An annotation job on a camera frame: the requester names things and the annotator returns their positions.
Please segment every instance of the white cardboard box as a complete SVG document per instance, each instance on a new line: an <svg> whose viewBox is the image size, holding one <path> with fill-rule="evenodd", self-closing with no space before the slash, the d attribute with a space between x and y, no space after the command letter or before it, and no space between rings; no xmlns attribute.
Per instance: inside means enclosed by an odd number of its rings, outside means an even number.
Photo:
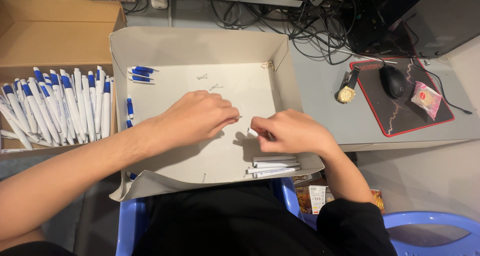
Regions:
<svg viewBox="0 0 480 256"><path fill-rule="evenodd" d="M110 35L118 130L126 129L126 99L132 97L133 124L168 109L186 92L220 93L243 116L213 140L170 150L126 170L138 174L131 182L122 172L117 201L252 180L245 170L262 153L246 130L253 116L269 117L284 109L303 111L292 66L288 37L281 34L163 27L128 27ZM272 61L273 69L264 63ZM129 81L127 68L155 67L156 85ZM310 174L324 168L312 153L297 154L302 169L275 177Z"/></svg>

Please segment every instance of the person's left hand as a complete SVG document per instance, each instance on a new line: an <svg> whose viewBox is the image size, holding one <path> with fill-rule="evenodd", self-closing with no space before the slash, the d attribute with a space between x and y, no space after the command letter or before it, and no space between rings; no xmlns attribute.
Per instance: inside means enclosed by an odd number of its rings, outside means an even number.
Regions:
<svg viewBox="0 0 480 256"><path fill-rule="evenodd" d="M164 113L140 124L148 126L153 141L148 145L153 148L152 155L157 155L166 151L165 144L169 150L213 138L226 125L236 123L239 116L230 101L202 90L186 93Z"/></svg>

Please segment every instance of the computer mouse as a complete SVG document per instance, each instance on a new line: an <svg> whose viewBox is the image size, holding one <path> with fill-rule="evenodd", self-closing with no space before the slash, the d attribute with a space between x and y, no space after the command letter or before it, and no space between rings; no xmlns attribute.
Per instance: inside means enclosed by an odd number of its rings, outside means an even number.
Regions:
<svg viewBox="0 0 480 256"><path fill-rule="evenodd" d="M402 97L407 87L407 79L402 71L397 68L384 65L380 69L380 81L385 93L392 98Z"/></svg>

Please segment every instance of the pink wrapper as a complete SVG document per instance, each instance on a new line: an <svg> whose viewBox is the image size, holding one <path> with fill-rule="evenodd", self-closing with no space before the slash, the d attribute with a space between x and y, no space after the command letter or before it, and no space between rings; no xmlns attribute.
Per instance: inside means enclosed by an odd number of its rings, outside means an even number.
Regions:
<svg viewBox="0 0 480 256"><path fill-rule="evenodd" d="M417 81L413 93L412 102L424 109L435 120L442 96L428 87L425 83Z"/></svg>

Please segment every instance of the wristwatch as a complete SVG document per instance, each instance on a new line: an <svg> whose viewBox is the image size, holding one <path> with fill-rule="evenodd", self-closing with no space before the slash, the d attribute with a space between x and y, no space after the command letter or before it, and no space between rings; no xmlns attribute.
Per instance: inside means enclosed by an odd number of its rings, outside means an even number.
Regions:
<svg viewBox="0 0 480 256"><path fill-rule="evenodd" d="M344 84L346 85L338 92L337 100L342 103L352 101L355 96L355 86L357 85L357 79L359 77L360 69L353 67L353 70L345 77Z"/></svg>

